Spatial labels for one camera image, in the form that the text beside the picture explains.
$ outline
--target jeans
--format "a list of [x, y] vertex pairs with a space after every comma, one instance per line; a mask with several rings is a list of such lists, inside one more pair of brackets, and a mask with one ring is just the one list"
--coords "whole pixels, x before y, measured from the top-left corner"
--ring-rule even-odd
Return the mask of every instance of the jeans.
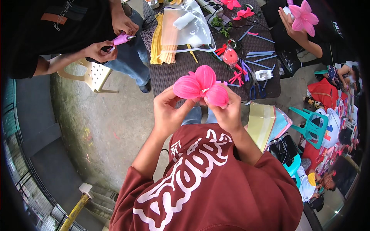
[[[202, 123], [202, 111], [200, 107], [193, 107], [190, 112], [185, 116], [182, 125]], [[208, 118], [206, 123], [217, 123], [217, 119], [212, 110], [208, 108]]]
[[149, 68], [144, 65], [144, 62], [149, 62], [147, 48], [140, 36], [144, 20], [134, 9], [129, 18], [139, 26], [136, 37], [132, 41], [118, 45], [117, 58], [108, 61], [104, 66], [127, 74], [136, 80], [137, 85], [144, 86], [150, 80]]

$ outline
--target pipe cleaner flower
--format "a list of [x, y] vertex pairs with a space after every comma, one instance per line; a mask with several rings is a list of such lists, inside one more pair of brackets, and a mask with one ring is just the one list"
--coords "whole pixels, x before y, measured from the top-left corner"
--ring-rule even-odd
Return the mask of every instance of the pipe cleaner flower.
[[247, 10], [239, 10], [237, 14], [238, 16], [234, 18], [234, 20], [236, 21], [242, 19], [241, 17], [246, 18], [254, 15], [254, 12], [252, 12], [252, 10], [249, 7], [247, 7]]
[[289, 5], [289, 9], [295, 20], [292, 24], [292, 29], [295, 31], [301, 31], [305, 29], [307, 33], [311, 36], [315, 36], [315, 29], [313, 25], [319, 23], [319, 19], [316, 15], [311, 13], [310, 4], [306, 0], [302, 1], [301, 7], [296, 5]]
[[216, 74], [208, 65], [202, 65], [189, 75], [179, 78], [174, 84], [174, 94], [183, 99], [196, 99], [207, 96], [212, 105], [223, 107], [229, 102], [225, 88], [216, 83]]
[[242, 7], [237, 0], [221, 0], [221, 2], [227, 5], [229, 10], [232, 10], [234, 7]]

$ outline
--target concrete floor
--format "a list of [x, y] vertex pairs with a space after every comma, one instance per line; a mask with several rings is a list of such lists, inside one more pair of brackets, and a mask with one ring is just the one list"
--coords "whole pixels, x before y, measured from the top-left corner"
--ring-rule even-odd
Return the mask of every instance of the concrete floor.
[[[142, 1], [130, 0], [130, 6], [142, 14]], [[299, 69], [294, 77], [282, 79], [278, 98], [257, 100], [276, 105], [294, 124], [302, 118], [288, 111], [302, 109], [307, 84], [315, 81], [317, 66]], [[129, 76], [113, 71], [104, 86], [119, 93], [93, 93], [87, 84], [53, 74], [51, 92], [55, 116], [60, 123], [70, 159], [87, 183], [119, 192], [131, 165], [154, 125], [153, 93], [143, 94]], [[242, 105], [242, 121], [247, 124], [249, 106]], [[299, 134], [288, 130], [296, 143]], [[154, 180], [162, 177], [168, 154], [161, 153]]]

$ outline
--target metal fence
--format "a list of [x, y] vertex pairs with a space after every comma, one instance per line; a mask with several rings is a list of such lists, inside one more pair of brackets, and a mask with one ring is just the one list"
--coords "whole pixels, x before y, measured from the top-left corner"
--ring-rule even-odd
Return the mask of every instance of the metal fence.
[[[15, 79], [7, 80], [2, 114], [2, 142], [7, 166], [14, 185], [23, 198], [24, 210], [38, 230], [59, 230], [67, 218], [67, 213], [45, 188], [21, 148], [23, 140], [18, 124]], [[85, 231], [77, 222], [73, 223], [70, 230]]]

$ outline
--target table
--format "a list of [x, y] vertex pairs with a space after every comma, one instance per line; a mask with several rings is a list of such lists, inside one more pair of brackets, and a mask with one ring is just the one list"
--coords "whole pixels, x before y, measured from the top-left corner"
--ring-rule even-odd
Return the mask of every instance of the table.
[[[256, 0], [239, 0], [239, 3], [243, 6], [244, 4], [250, 4], [254, 7], [255, 12], [260, 11], [260, 7]], [[149, 8], [148, 3], [144, 1], [144, 18], [147, 18], [147, 22], [151, 22], [154, 19], [154, 14], [158, 13], [158, 11], [161, 9], [161, 7], [152, 10]], [[227, 9], [226, 6], [223, 6], [224, 15], [226, 15], [228, 18], [231, 19], [231, 16], [236, 16], [237, 11], [239, 11], [241, 8], [234, 8], [232, 11]], [[251, 17], [248, 17], [249, 20], [254, 21], [257, 19], [257, 15], [253, 15]], [[261, 25], [268, 27], [265, 17], [263, 14], [260, 16], [260, 18], [257, 21]], [[232, 28], [230, 33], [230, 38], [233, 38], [234, 40], [238, 40], [245, 31], [250, 27], [250, 25], [253, 25], [253, 22], [248, 22], [245, 19], [241, 19], [239, 21], [232, 20], [233, 26], [238, 27], [242, 25], [248, 25], [241, 28]], [[259, 33], [259, 36], [268, 38], [272, 40], [270, 31], [267, 28], [264, 28], [260, 24], [255, 24], [255, 26], [252, 28], [251, 32], [253, 33]], [[211, 33], [216, 33], [217, 30], [214, 28], [211, 28]], [[221, 33], [213, 35], [214, 41], [216, 43], [216, 47], [220, 48], [224, 43], [226, 43], [227, 38], [222, 35]], [[274, 51], [274, 44], [263, 40], [261, 38], [257, 38], [254, 36], [246, 35], [242, 40], [241, 44], [243, 46], [243, 58], [245, 58], [246, 54], [251, 51]], [[196, 55], [196, 58], [198, 60], [198, 63], [195, 62], [193, 56], [189, 52], [181, 52], [176, 53], [176, 63], [174, 64], [166, 64], [163, 63], [162, 65], [156, 65], [156, 64], [150, 64], [150, 76], [151, 76], [151, 82], [152, 82], [152, 88], [154, 91], [154, 95], [157, 96], [160, 94], [164, 89], [171, 86], [178, 80], [181, 76], [188, 75], [189, 71], [195, 72], [195, 70], [201, 66], [201, 65], [209, 65], [216, 73], [217, 80], [221, 81], [228, 81], [231, 79], [234, 74], [232, 71], [228, 70], [224, 64], [220, 63], [216, 59], [214, 59], [208, 52], [203, 51], [194, 51], [194, 54]], [[248, 58], [248, 61], [254, 61], [260, 58], [264, 57], [255, 57], [255, 58]], [[273, 70], [274, 77], [272, 79], [269, 79], [268, 83], [266, 84], [266, 98], [274, 98], [278, 97], [280, 95], [280, 76], [279, 76], [279, 68], [278, 68], [278, 59], [270, 58], [267, 60], [263, 60], [258, 62], [259, 64], [262, 64], [264, 66], [272, 68], [274, 64], [276, 64], [275, 69]], [[247, 65], [251, 68], [252, 71], [258, 71], [262, 69], [266, 69], [263, 67], [259, 67], [253, 64]], [[244, 83], [245, 86], [242, 87], [235, 87], [230, 86], [230, 88], [237, 93], [242, 101], [248, 101], [250, 100], [249, 96], [249, 89], [252, 85], [252, 81], [248, 81]]]

